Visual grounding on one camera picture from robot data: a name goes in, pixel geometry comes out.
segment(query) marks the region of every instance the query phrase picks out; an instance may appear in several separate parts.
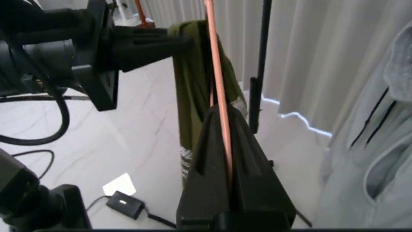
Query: clothes hanger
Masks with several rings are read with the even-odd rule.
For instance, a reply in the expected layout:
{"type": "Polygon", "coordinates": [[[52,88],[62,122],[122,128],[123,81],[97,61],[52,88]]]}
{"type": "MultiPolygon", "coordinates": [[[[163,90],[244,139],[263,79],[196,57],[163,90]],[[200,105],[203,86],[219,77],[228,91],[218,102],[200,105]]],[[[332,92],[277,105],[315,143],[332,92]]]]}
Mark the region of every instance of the clothes hanger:
{"type": "Polygon", "coordinates": [[[227,115],[225,87],[223,85],[223,76],[221,73],[218,36],[216,35],[216,26],[214,22],[213,0],[205,0],[205,6],[207,9],[207,22],[209,25],[209,36],[210,36],[211,48],[212,48],[214,79],[216,82],[216,93],[218,96],[221,132],[222,132],[222,137],[223,137],[223,143],[225,145],[227,178],[228,178],[228,186],[229,186],[229,191],[230,191],[232,189],[232,179],[233,179],[232,145],[230,142],[230,128],[229,128],[229,118],[227,115]]]}

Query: white curtain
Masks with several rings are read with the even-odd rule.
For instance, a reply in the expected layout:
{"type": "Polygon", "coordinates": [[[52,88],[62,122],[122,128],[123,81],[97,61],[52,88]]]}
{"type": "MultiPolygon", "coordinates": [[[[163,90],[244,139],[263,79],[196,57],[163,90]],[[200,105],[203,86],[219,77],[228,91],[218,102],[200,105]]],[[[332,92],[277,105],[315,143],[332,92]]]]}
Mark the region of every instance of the white curtain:
{"type": "MultiPolygon", "coordinates": [[[[258,68],[259,0],[215,0],[217,30],[244,90],[258,68]]],[[[202,19],[202,0],[143,0],[157,26],[202,19]]],[[[279,113],[336,132],[396,33],[410,0],[273,0],[263,84],[279,113]]]]}

